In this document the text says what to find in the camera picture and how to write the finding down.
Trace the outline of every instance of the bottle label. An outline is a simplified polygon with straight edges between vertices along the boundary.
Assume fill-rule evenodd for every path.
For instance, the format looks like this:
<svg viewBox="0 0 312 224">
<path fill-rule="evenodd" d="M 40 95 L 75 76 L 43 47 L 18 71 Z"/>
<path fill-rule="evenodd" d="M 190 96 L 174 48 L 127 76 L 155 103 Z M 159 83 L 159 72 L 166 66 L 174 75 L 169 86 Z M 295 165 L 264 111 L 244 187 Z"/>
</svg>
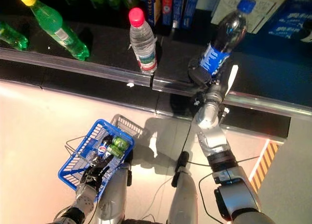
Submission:
<svg viewBox="0 0 312 224">
<path fill-rule="evenodd" d="M 54 34 L 51 35 L 55 41 L 62 46 L 70 45 L 74 42 L 74 32 L 68 26 L 64 25 Z"/>
<path fill-rule="evenodd" d="M 204 54 L 203 59 L 200 62 L 205 70 L 208 71 L 211 75 L 215 75 L 218 72 L 219 67 L 223 62 L 230 56 L 228 52 L 219 52 L 214 49 L 210 44 Z"/>
<path fill-rule="evenodd" d="M 144 71 L 152 70 L 157 65 L 155 50 L 146 56 L 139 56 L 136 54 L 136 59 L 140 68 Z"/>
</svg>

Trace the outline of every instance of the box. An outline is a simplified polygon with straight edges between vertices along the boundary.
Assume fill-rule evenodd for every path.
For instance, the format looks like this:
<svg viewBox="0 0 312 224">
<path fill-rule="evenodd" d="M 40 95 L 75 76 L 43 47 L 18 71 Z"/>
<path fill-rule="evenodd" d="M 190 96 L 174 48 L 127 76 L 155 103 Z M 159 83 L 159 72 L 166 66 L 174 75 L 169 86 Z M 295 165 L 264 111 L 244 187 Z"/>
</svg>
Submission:
<svg viewBox="0 0 312 224">
<path fill-rule="evenodd" d="M 184 0 L 174 0 L 173 2 L 173 28 L 180 28 Z"/>
<path fill-rule="evenodd" d="M 190 29 L 198 0 L 186 0 L 183 13 L 182 28 Z"/>
<path fill-rule="evenodd" d="M 172 20 L 172 0 L 162 0 L 162 23 L 171 25 Z"/>
<path fill-rule="evenodd" d="M 145 0 L 147 21 L 151 26 L 156 25 L 161 14 L 161 0 Z"/>
<path fill-rule="evenodd" d="M 236 10 L 240 0 L 220 0 L 219 5 L 211 20 L 213 24 L 219 22 L 230 12 Z M 256 5 L 248 15 L 248 32 L 256 34 L 260 28 L 270 19 L 284 0 L 255 0 Z"/>
<path fill-rule="evenodd" d="M 286 0 L 268 24 L 271 35 L 312 42 L 312 0 Z"/>
</svg>

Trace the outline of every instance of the blue box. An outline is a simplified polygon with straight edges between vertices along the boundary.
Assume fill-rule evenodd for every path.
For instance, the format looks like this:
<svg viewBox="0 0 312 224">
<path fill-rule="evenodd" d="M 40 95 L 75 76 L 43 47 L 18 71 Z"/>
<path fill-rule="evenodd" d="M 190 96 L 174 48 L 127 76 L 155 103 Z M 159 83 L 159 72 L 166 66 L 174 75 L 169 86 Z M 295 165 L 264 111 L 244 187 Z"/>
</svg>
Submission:
<svg viewBox="0 0 312 224">
<path fill-rule="evenodd" d="M 182 20 L 184 0 L 174 0 L 173 2 L 173 28 L 180 28 Z"/>
<path fill-rule="evenodd" d="M 183 29 L 191 28 L 197 1 L 198 0 L 186 0 L 186 5 L 183 13 L 183 23 L 182 23 Z"/>
<path fill-rule="evenodd" d="M 172 0 L 162 0 L 162 23 L 171 25 L 172 20 Z"/>
<path fill-rule="evenodd" d="M 312 0 L 285 0 L 268 24 L 271 35 L 312 42 Z"/>
<path fill-rule="evenodd" d="M 151 26 L 156 25 L 161 14 L 161 0 L 145 0 L 147 21 Z"/>
</svg>

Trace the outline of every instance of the dark soda bottle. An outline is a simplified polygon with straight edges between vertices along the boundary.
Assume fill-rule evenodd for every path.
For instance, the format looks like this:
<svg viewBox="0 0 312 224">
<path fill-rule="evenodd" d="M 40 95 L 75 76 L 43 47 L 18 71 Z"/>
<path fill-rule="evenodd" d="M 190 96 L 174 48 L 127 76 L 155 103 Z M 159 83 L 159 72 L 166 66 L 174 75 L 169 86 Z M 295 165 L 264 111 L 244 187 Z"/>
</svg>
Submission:
<svg viewBox="0 0 312 224">
<path fill-rule="evenodd" d="M 210 75 L 215 76 L 218 73 L 219 67 L 245 37 L 247 15 L 252 12 L 254 6 L 254 0 L 241 0 L 237 10 L 228 14 L 219 23 L 217 36 L 210 42 L 204 57 L 200 61 L 200 66 Z"/>
</svg>

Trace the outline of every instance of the wire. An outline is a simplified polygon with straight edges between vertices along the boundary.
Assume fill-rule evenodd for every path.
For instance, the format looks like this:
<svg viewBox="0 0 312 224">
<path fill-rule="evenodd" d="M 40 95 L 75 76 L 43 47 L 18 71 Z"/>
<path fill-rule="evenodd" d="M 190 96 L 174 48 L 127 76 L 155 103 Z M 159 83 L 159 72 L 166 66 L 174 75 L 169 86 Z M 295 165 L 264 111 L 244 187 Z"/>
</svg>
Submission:
<svg viewBox="0 0 312 224">
<path fill-rule="evenodd" d="M 208 165 L 208 164 L 199 164 L 199 163 L 195 163 L 195 162 L 187 162 L 187 163 L 210 167 L 210 165 Z"/>
<path fill-rule="evenodd" d="M 68 141 L 66 141 L 66 145 L 69 146 L 69 147 L 71 147 L 71 145 L 68 144 L 69 142 L 74 141 L 74 140 L 81 139 L 81 138 L 83 138 L 83 137 L 85 137 L 85 135 L 84 135 L 84 136 L 77 137 L 77 138 L 74 138 L 74 139 L 71 139 L 71 140 L 68 140 Z"/>
<path fill-rule="evenodd" d="M 152 205 L 153 205 L 153 203 L 154 203 L 154 201 L 155 201 L 156 195 L 157 195 L 157 193 L 159 192 L 159 190 L 161 189 L 161 187 L 164 186 L 167 182 L 169 182 L 172 178 L 173 178 L 173 176 L 172 176 L 170 179 L 168 179 L 167 181 L 165 181 L 162 185 L 159 186 L 159 188 L 157 189 L 157 191 L 156 191 L 156 193 L 155 193 L 155 195 L 154 195 L 154 197 L 153 197 L 153 200 L 152 200 L 150 206 L 149 206 L 148 209 L 144 212 L 143 217 L 144 217 L 144 215 L 148 212 L 148 210 L 150 210 L 150 208 L 152 207 Z"/>
<path fill-rule="evenodd" d="M 148 216 L 151 216 L 153 218 L 153 221 L 154 223 L 156 222 L 155 221 L 155 217 L 150 213 L 149 215 L 146 215 L 145 217 L 141 218 L 142 220 L 144 220 L 145 218 L 147 218 Z"/>
<path fill-rule="evenodd" d="M 184 150 L 186 141 L 187 141 L 187 139 L 188 139 L 188 137 L 189 137 L 189 134 L 190 134 L 190 131 L 191 131 L 191 127 L 192 127 L 192 123 L 190 124 L 190 128 L 189 128 L 189 130 L 188 130 L 188 132 L 187 132 L 187 134 L 186 134 L 186 138 L 185 138 L 185 141 L 184 141 L 184 144 L 183 144 L 183 147 L 182 147 L 182 152 L 183 152 L 183 150 Z"/>
<path fill-rule="evenodd" d="M 243 160 L 241 160 L 241 161 L 238 161 L 237 163 L 249 161 L 249 160 L 256 159 L 256 158 L 259 158 L 259 156 L 257 156 L 257 157 L 250 157 L 250 158 L 247 158 L 247 159 L 243 159 Z"/>
<path fill-rule="evenodd" d="M 62 212 L 64 212 L 65 210 L 67 210 L 69 207 L 70 207 L 70 206 L 67 206 L 66 208 L 64 208 L 64 209 L 62 209 L 60 212 L 58 212 L 58 213 L 55 215 L 53 221 L 55 221 L 55 220 L 59 217 L 59 215 L 60 215 Z"/>
<path fill-rule="evenodd" d="M 89 222 L 88 222 L 88 224 L 90 224 L 91 223 L 91 221 L 92 221 L 92 219 L 93 219 L 93 217 L 94 217 L 94 214 L 96 213 L 96 211 L 97 211 L 97 207 L 98 207 L 98 200 L 99 200 L 99 197 L 97 197 L 97 204 L 96 204 L 96 208 L 94 209 L 94 212 L 93 212 L 93 214 L 92 214 L 92 216 L 91 216 L 91 219 L 89 220 Z"/>
<path fill-rule="evenodd" d="M 250 158 L 247 158 L 247 159 L 243 159 L 243 160 L 237 161 L 237 163 L 245 162 L 245 161 L 249 161 L 249 160 L 257 159 L 257 158 L 259 158 L 259 156 L 257 156 L 257 157 L 250 157 Z M 187 162 L 187 163 L 196 164 L 196 165 L 200 165 L 200 166 L 207 166 L 207 167 L 210 167 L 210 165 L 208 165 L 208 164 L 199 164 L 199 163 L 195 163 L 195 162 Z"/>
<path fill-rule="evenodd" d="M 200 188 L 200 183 L 201 183 L 205 178 L 209 177 L 209 176 L 212 175 L 212 174 L 213 174 L 213 173 L 210 173 L 210 174 L 206 175 L 205 177 L 203 177 L 201 180 L 199 180 L 199 183 L 198 183 L 199 192 L 200 192 L 201 200 L 203 201 L 203 205 L 204 205 L 204 209 L 205 209 L 206 214 L 207 214 L 210 218 L 212 218 L 213 220 L 215 220 L 216 222 L 223 224 L 223 222 L 219 221 L 217 218 L 213 217 L 212 215 L 210 215 L 210 214 L 208 213 L 208 211 L 207 211 L 207 209 L 206 209 L 205 202 L 204 202 L 204 197 L 203 197 L 203 194 L 202 194 L 201 188 Z"/>
</svg>

